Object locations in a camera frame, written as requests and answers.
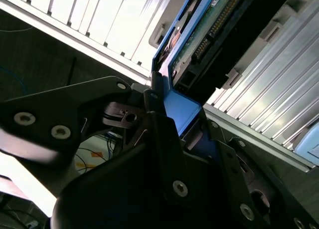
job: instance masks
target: floor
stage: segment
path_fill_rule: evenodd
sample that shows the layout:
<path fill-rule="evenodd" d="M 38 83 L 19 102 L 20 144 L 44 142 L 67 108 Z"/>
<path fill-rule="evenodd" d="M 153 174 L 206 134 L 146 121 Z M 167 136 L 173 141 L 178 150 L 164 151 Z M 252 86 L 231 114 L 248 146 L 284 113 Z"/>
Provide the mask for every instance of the floor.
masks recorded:
<path fill-rule="evenodd" d="M 36 28 L 1 31 L 27 28 L 30 26 L 26 23 L 0 11 L 0 101 L 23 96 L 25 91 L 32 94 L 109 75 L 119 76 L 129 84 L 133 82 Z M 227 131 L 224 134 L 226 139 L 233 137 Z M 319 222 L 319 177 L 254 149 Z"/>

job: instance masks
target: green circuit board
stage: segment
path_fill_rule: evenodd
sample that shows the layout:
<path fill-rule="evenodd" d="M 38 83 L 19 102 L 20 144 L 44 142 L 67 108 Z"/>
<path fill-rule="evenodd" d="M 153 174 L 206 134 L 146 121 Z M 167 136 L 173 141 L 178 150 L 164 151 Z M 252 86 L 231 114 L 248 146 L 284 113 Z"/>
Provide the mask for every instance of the green circuit board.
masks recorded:
<path fill-rule="evenodd" d="M 200 58 L 205 49 L 211 43 L 206 39 L 206 35 L 210 33 L 216 34 L 225 22 L 227 16 L 231 14 L 235 6 L 234 0 L 213 0 L 211 6 L 198 23 L 196 30 L 186 42 L 183 49 L 178 54 L 173 63 L 172 72 L 179 72 L 181 66 L 185 67 L 185 63 L 189 62 L 190 57 L 194 54 Z"/>

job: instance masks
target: screw head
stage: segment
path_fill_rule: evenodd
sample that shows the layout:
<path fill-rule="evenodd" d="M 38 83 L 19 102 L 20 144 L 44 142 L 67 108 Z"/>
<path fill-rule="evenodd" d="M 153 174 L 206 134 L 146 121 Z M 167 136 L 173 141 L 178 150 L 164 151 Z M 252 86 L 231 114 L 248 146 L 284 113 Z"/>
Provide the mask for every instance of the screw head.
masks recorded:
<path fill-rule="evenodd" d="M 151 96 L 152 96 L 153 98 L 156 98 L 156 99 L 159 98 L 159 97 L 158 97 L 156 94 L 154 94 L 154 93 L 151 93 Z"/>
<path fill-rule="evenodd" d="M 33 123 L 35 123 L 35 116 L 31 113 L 27 113 L 27 112 L 20 112 L 15 114 L 15 116 L 13 117 L 14 121 L 22 126 L 29 126 Z"/>
<path fill-rule="evenodd" d="M 304 224 L 298 218 L 294 218 L 294 222 L 295 222 L 296 226 L 298 227 L 298 229 L 305 229 Z"/>
<path fill-rule="evenodd" d="M 211 122 L 211 125 L 212 125 L 214 128 L 218 128 L 218 124 L 215 123 L 215 122 Z"/>
<path fill-rule="evenodd" d="M 117 86 L 121 89 L 126 89 L 126 86 L 122 83 L 118 83 Z"/>
<path fill-rule="evenodd" d="M 174 181 L 173 189 L 174 189 L 174 192 L 176 192 L 176 194 L 182 198 L 186 197 L 188 194 L 187 186 L 182 181 L 179 181 L 179 180 Z"/>
<path fill-rule="evenodd" d="M 51 129 L 51 135 L 56 139 L 68 139 L 71 136 L 71 130 L 63 125 L 56 125 Z"/>
<path fill-rule="evenodd" d="M 239 145 L 242 146 L 242 147 L 245 147 L 246 144 L 243 142 L 243 141 L 238 141 Z"/>
<path fill-rule="evenodd" d="M 255 219 L 253 211 L 246 204 L 243 203 L 240 205 L 240 211 L 248 220 L 253 221 Z"/>

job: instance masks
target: bolt hole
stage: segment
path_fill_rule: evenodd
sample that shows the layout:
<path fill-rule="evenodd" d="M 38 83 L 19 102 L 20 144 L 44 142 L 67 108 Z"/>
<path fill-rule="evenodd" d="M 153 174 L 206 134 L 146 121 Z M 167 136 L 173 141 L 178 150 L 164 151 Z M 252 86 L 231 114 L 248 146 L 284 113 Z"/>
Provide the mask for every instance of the bolt hole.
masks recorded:
<path fill-rule="evenodd" d="M 63 128 L 57 129 L 56 133 L 59 134 L 59 135 L 65 135 L 66 134 L 66 132 L 65 132 L 65 130 Z"/>
<path fill-rule="evenodd" d="M 137 116 L 136 116 L 135 114 L 129 114 L 129 115 L 126 117 L 126 121 L 129 122 L 129 123 L 134 122 L 136 119 L 137 119 Z"/>
<path fill-rule="evenodd" d="M 181 185 L 181 184 L 178 184 L 177 185 L 177 189 L 182 193 L 182 192 L 184 192 L 184 187 L 183 187 L 183 185 Z"/>
<path fill-rule="evenodd" d="M 298 218 L 294 218 L 295 224 L 299 229 L 305 229 L 304 224 L 298 219 Z"/>
<path fill-rule="evenodd" d="M 236 169 L 234 169 L 234 168 L 231 168 L 231 171 L 232 171 L 233 173 L 238 173 L 238 171 L 237 171 Z"/>
<path fill-rule="evenodd" d="M 20 120 L 23 122 L 29 122 L 31 119 L 29 116 L 22 115 L 22 116 L 20 116 Z"/>
<path fill-rule="evenodd" d="M 252 191 L 250 194 L 253 203 L 255 205 L 256 210 L 260 213 L 260 215 L 265 216 L 269 213 L 270 203 L 260 190 Z"/>
<path fill-rule="evenodd" d="M 233 158 L 233 155 L 231 153 L 226 153 L 226 154 L 229 158 Z"/>

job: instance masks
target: blue plastic tab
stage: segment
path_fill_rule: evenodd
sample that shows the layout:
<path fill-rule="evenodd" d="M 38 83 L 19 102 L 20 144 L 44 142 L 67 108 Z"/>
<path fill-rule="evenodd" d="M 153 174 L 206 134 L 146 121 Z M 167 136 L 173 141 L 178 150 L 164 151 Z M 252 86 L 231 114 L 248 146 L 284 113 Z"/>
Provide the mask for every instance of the blue plastic tab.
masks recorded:
<path fill-rule="evenodd" d="M 172 32 L 174 31 L 175 24 L 184 13 L 189 1 L 190 0 L 185 1 L 176 19 L 172 23 L 172 26 L 168 30 L 164 39 L 162 40 L 162 43 L 160 44 L 158 51 L 156 52 L 155 57 L 153 59 L 152 70 L 155 70 L 157 68 L 156 61 L 157 61 L 158 55 L 160 54 L 161 50 L 164 47 L 166 47 L 168 38 L 170 38 Z M 208 9 L 212 1 L 213 0 L 201 0 L 196 11 L 194 12 L 193 16 L 191 17 L 190 21 L 185 27 L 182 35 L 177 41 L 175 47 L 172 49 L 172 51 L 170 52 L 167 59 L 162 64 L 159 70 L 164 80 L 164 105 L 165 105 L 166 113 L 168 117 L 172 118 L 175 121 L 176 128 L 179 135 L 183 133 L 186 127 L 191 123 L 191 121 L 199 113 L 202 106 L 199 103 L 191 100 L 190 98 L 187 98 L 186 96 L 176 92 L 173 89 L 172 79 L 171 79 L 171 69 L 179 52 L 182 50 L 182 48 L 186 44 L 187 40 L 193 33 L 195 27 L 199 23 L 202 16 L 205 14 L 206 10 Z"/>

